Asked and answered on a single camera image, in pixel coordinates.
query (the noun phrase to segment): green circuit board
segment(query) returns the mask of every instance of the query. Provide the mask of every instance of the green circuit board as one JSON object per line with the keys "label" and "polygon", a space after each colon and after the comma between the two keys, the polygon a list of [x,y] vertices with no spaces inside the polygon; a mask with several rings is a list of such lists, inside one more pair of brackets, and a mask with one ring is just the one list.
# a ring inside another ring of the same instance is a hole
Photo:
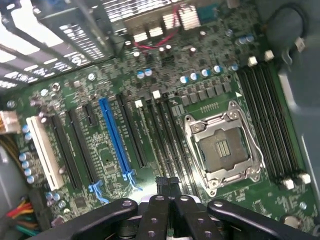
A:
{"label": "green circuit board", "polygon": [[[210,21],[195,29],[182,30],[176,34],[167,43],[171,49],[165,56],[161,55],[159,49],[139,52],[136,47],[126,48],[120,58],[46,81],[34,82],[31,86],[10,92],[4,97],[4,102],[15,100],[14,110],[22,126],[26,124],[26,118],[37,116],[40,110],[47,112],[49,116],[57,116],[61,121],[67,139],[64,144],[68,144],[71,149],[82,186],[75,189],[68,174],[63,175],[65,185],[59,189],[59,193],[66,206],[59,207],[58,202],[53,202],[50,208],[54,217],[62,216],[67,221],[106,204],[89,191],[91,181],[81,160],[81,147],[68,124],[69,110],[74,110],[78,119],[96,175],[102,181],[102,196],[108,201],[128,197],[139,202],[143,196],[156,194],[155,178],[160,176],[179,177],[182,193],[197,195],[204,204],[212,199],[202,187],[196,167],[191,161],[192,156],[184,133],[186,115],[192,115],[195,119],[208,118],[227,111],[230,102],[235,101],[241,107],[253,138],[257,141],[250,106],[238,74],[232,69],[234,64],[241,66],[244,61],[247,63],[248,57],[263,56],[268,50],[265,36],[257,30],[260,21],[256,7],[251,1],[244,1],[237,9],[216,4],[210,6],[210,9],[213,13]],[[254,41],[246,44],[237,42],[240,37],[248,35],[252,36]],[[135,52],[140,53],[139,57],[134,56]],[[215,68],[217,66],[221,68],[219,73]],[[297,164],[304,169],[273,63],[268,64],[268,69],[279,95],[282,114],[287,116],[288,134],[295,147]],[[207,70],[208,76],[203,76],[202,70]],[[191,75],[194,73],[196,79],[192,80]],[[162,97],[165,96],[166,99],[165,103],[159,106],[153,95],[157,91],[164,94]],[[138,140],[143,152],[142,162],[137,159],[136,145],[133,144],[126,116],[117,96],[120,96],[126,106],[129,122],[136,133],[135,140]],[[123,178],[110,129],[106,127],[99,105],[101,98],[108,99],[112,109],[129,165],[134,173],[135,186]],[[41,102],[41,107],[31,106],[30,102],[33,100]],[[141,100],[142,107],[136,107],[138,100]],[[87,104],[90,105],[96,121],[92,126],[89,125],[88,115],[83,108]],[[65,161],[53,129],[47,122],[44,126],[56,161],[63,169]],[[175,136],[176,139],[172,140],[170,136]],[[23,134],[17,135],[16,141],[22,153],[30,151],[30,144],[25,141]],[[178,159],[174,160],[174,152],[179,150]],[[36,151],[32,152],[30,161],[39,176],[32,186],[48,188]],[[282,190],[270,181],[268,171],[263,167],[256,181],[244,179],[218,188],[214,195],[215,198],[224,198],[276,220],[284,215],[294,215],[301,219],[300,228],[305,232],[312,231],[313,218],[318,214],[309,184],[297,185],[292,190]]]}

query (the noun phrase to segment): motherboard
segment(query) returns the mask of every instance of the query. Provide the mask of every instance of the motherboard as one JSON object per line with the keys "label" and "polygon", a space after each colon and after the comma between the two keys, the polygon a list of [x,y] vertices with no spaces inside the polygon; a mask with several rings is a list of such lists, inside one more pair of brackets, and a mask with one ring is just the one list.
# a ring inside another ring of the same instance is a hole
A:
{"label": "motherboard", "polygon": [[165,44],[135,38],[118,58],[2,99],[14,101],[21,164],[45,189],[52,226],[118,198],[139,202],[157,193],[156,177],[178,177],[204,204],[223,198],[312,231],[310,176],[255,4],[178,12],[170,39],[152,37]]}

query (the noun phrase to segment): cpu socket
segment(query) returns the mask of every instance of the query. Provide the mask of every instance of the cpu socket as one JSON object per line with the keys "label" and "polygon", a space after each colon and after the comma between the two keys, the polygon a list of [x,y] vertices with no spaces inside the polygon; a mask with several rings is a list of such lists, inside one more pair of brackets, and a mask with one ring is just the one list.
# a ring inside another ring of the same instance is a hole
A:
{"label": "cpu socket", "polygon": [[184,131],[202,186],[211,197],[218,188],[240,180],[259,181],[263,155],[237,102],[204,119],[186,115]]}

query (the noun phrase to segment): white pci slot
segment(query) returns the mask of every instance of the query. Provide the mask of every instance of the white pci slot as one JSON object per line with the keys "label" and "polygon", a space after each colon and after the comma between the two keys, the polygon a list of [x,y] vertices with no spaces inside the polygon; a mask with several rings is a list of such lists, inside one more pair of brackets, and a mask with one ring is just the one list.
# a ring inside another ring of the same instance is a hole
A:
{"label": "white pci slot", "polygon": [[57,190],[64,185],[64,181],[59,174],[59,166],[44,125],[38,116],[28,117],[26,123],[30,129],[33,143],[50,189],[51,191]]}

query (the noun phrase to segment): red wire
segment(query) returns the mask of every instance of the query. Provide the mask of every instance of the red wire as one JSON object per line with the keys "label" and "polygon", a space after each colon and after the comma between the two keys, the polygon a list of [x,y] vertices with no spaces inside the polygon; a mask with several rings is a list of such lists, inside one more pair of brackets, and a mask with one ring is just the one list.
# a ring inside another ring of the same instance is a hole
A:
{"label": "red wire", "polygon": [[[173,27],[176,27],[176,19],[178,18],[177,12],[179,10],[179,5],[175,6],[173,9]],[[160,47],[161,45],[164,45],[166,42],[168,42],[176,33],[178,30],[172,32],[170,35],[166,36],[163,40],[158,42],[155,46],[146,46],[146,45],[139,45],[136,41],[134,42],[134,45],[139,49],[156,49]]]}
{"label": "red wire", "polygon": [[10,218],[14,217],[15,215],[19,214],[20,212],[22,212],[23,210],[27,210],[27,209],[31,209],[31,203],[27,203],[25,205],[23,205],[22,207],[18,207],[10,212],[8,212],[6,215]]}

